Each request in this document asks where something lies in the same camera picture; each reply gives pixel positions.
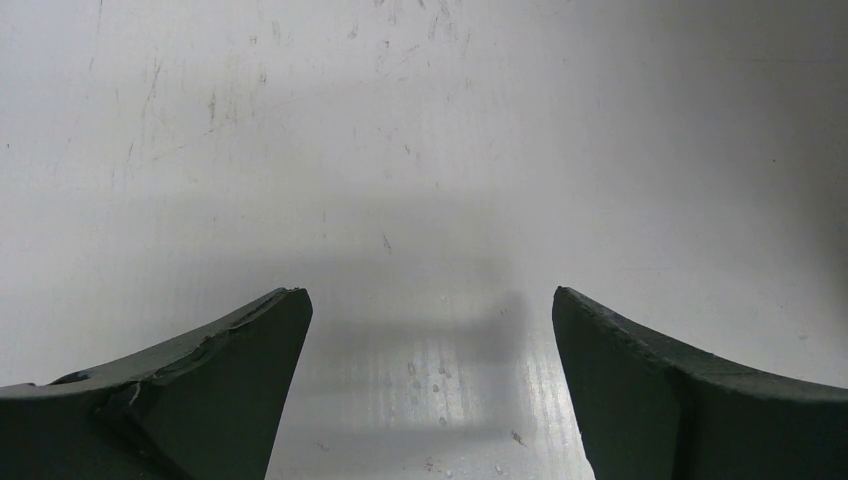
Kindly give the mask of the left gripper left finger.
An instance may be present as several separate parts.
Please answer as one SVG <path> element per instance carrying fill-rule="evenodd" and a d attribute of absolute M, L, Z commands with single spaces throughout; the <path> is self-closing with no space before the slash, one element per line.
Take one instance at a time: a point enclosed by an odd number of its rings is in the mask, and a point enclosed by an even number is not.
<path fill-rule="evenodd" d="M 313 308 L 276 289 L 209 324 L 1 391 L 5 479 L 262 479 Z"/>

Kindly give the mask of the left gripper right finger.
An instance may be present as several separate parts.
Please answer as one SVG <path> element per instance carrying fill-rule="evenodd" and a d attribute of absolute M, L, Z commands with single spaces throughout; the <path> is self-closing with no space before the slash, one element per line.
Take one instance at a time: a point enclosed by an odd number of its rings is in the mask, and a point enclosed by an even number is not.
<path fill-rule="evenodd" d="M 552 323 L 599 479 L 843 479 L 847 392 L 744 366 L 561 287 Z"/>

